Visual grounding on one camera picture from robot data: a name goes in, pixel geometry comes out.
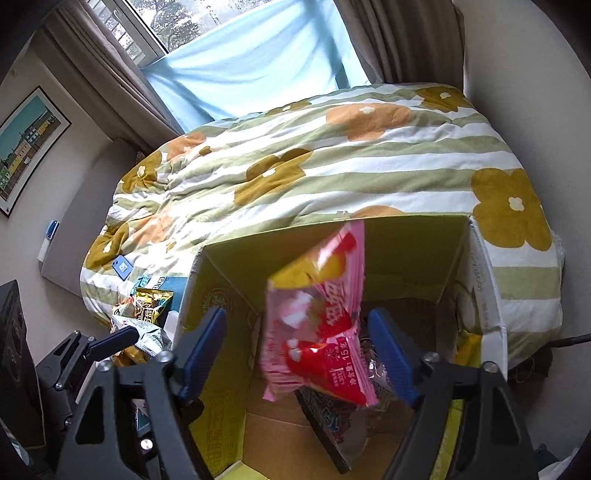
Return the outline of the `light blue window cloth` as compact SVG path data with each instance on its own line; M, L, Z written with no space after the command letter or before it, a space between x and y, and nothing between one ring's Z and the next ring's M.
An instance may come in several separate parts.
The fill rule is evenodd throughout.
M332 1L271 1L143 74L185 132L369 82Z

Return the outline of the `floral striped duvet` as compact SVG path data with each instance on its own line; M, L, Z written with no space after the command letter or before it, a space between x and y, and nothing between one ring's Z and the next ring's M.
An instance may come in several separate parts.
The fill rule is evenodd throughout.
M80 271L107 323L135 279L188 275L216 240L341 218L462 213L491 260L517 365L562 327L563 254L518 158L458 89L356 87L168 141L118 181ZM131 278L113 260L125 257Z

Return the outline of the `left brown curtain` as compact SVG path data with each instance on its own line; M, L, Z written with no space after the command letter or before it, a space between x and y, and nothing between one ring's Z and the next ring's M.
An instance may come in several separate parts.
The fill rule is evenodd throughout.
M110 139L150 153L182 134L146 77L85 2L61 2L31 47Z

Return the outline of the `brown curtain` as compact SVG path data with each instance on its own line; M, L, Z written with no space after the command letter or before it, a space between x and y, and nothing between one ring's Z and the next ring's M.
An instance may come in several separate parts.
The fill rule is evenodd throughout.
M464 88L464 18L451 0L335 0L370 83Z
M85 2L61 2L31 47L110 139L150 153L182 134L146 77Z

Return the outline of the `small blue tag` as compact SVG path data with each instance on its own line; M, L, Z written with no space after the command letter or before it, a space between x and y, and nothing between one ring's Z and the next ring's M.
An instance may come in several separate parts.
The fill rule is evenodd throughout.
M118 255L115 257L111 264L116 275L123 281L125 281L133 270L133 265L123 256Z

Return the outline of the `teal patterned blanket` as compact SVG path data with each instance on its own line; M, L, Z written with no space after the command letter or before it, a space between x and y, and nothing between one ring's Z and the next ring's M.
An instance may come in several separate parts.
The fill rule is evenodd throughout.
M170 310L179 312L186 283L186 277L141 276L135 281L131 294L134 294L138 288L171 291L173 296L170 302Z

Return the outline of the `grey bed headboard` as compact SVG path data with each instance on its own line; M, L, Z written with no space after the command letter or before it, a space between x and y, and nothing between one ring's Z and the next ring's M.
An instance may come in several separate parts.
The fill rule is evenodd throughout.
M99 235L119 180L136 164L137 150L114 140L96 159L59 220L41 267L41 276L81 295L80 273L86 254Z

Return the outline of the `window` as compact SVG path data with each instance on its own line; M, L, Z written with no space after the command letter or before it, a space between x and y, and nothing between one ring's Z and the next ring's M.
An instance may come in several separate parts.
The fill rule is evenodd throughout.
M266 0L87 0L133 63L146 67Z

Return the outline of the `dark purple snack bag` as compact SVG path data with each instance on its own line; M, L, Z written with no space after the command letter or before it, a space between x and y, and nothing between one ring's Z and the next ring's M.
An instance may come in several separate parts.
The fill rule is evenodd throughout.
M387 403L359 407L308 387L294 395L335 468L349 473L369 442L370 424L386 411Z

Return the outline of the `blue white bottle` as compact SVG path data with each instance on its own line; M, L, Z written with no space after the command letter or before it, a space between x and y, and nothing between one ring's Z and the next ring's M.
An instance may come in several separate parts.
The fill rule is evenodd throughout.
M38 262L40 262L40 263L44 262L45 257L47 255L47 251L49 249L49 246L51 245L51 242L55 236L57 229L59 228L59 225L60 225L60 222L58 220L52 220L48 224L42 244L41 244L41 247L40 247L38 255L37 255Z

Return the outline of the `yellow-green cardboard box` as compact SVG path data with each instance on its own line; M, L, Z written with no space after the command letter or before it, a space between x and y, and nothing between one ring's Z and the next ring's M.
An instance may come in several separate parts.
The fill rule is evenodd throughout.
M367 316L425 350L508 368L492 264L466 215L329 222L208 245L179 331L212 307L228 333L190 428L217 479L380 479L411 412L370 381Z

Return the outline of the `framed house picture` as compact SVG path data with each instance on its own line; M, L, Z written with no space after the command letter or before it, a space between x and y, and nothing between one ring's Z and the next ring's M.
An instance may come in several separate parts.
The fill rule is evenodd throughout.
M40 86L1 124L1 213L7 218L37 167L70 126Z

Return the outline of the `pink red snack bag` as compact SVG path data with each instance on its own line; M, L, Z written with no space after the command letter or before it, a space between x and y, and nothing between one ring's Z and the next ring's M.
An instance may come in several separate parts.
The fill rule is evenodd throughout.
M266 281L263 398L308 387L359 407L378 403L359 340L366 235L348 222Z

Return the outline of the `gold brown snack bag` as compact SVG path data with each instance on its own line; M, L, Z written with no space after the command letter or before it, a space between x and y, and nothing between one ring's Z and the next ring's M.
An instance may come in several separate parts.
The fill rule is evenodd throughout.
M173 298L171 291L139 288L117 305L110 318L110 332L133 327L138 339L115 357L131 364L146 363L162 350L170 350L172 341L164 324Z

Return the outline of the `right brown curtain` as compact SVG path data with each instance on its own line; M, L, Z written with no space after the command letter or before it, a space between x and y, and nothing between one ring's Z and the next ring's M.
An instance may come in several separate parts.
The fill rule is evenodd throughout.
M464 88L464 18L451 0L335 0L370 83Z

